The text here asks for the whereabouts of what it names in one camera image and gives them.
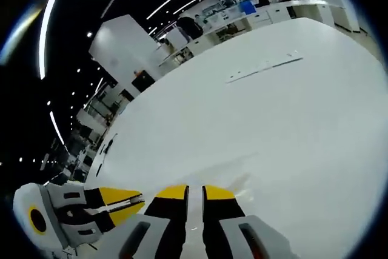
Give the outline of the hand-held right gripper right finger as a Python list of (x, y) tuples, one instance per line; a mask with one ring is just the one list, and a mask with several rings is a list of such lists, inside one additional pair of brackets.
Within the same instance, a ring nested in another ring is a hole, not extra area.
[(289, 240), (255, 215), (246, 215), (234, 194), (202, 187), (202, 240), (208, 258), (296, 258)]

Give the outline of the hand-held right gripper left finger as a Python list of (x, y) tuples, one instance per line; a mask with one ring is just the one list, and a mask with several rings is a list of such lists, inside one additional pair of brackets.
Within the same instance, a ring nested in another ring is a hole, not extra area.
[(123, 225), (119, 258), (180, 258), (186, 241), (189, 186), (160, 191), (143, 214)]

